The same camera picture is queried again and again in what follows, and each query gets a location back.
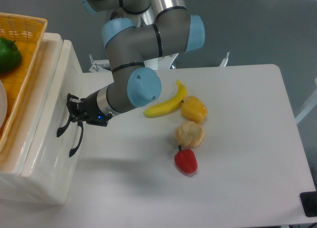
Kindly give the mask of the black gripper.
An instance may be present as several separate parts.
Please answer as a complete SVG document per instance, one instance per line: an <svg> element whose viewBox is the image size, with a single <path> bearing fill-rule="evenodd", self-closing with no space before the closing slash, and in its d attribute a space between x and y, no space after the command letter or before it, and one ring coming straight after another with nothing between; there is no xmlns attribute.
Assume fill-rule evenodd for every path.
<svg viewBox="0 0 317 228"><path fill-rule="evenodd" d="M71 122L84 121L89 125L106 127L111 119L111 113L105 114L99 109L96 96L79 99L68 93L66 106Z"/></svg>

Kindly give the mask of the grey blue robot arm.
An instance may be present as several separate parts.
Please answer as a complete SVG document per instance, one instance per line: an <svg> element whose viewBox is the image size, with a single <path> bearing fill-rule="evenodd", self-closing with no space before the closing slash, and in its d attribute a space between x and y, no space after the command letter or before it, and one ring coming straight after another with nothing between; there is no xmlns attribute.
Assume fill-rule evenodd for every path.
<svg viewBox="0 0 317 228"><path fill-rule="evenodd" d="M149 25L136 26L130 18L105 23L102 39L113 82L79 99L69 94L70 122L106 126L119 114L156 100L161 81L145 61L201 48L205 42L202 19L187 11L184 0L82 0L91 12L121 8L132 15L154 13Z"/></svg>

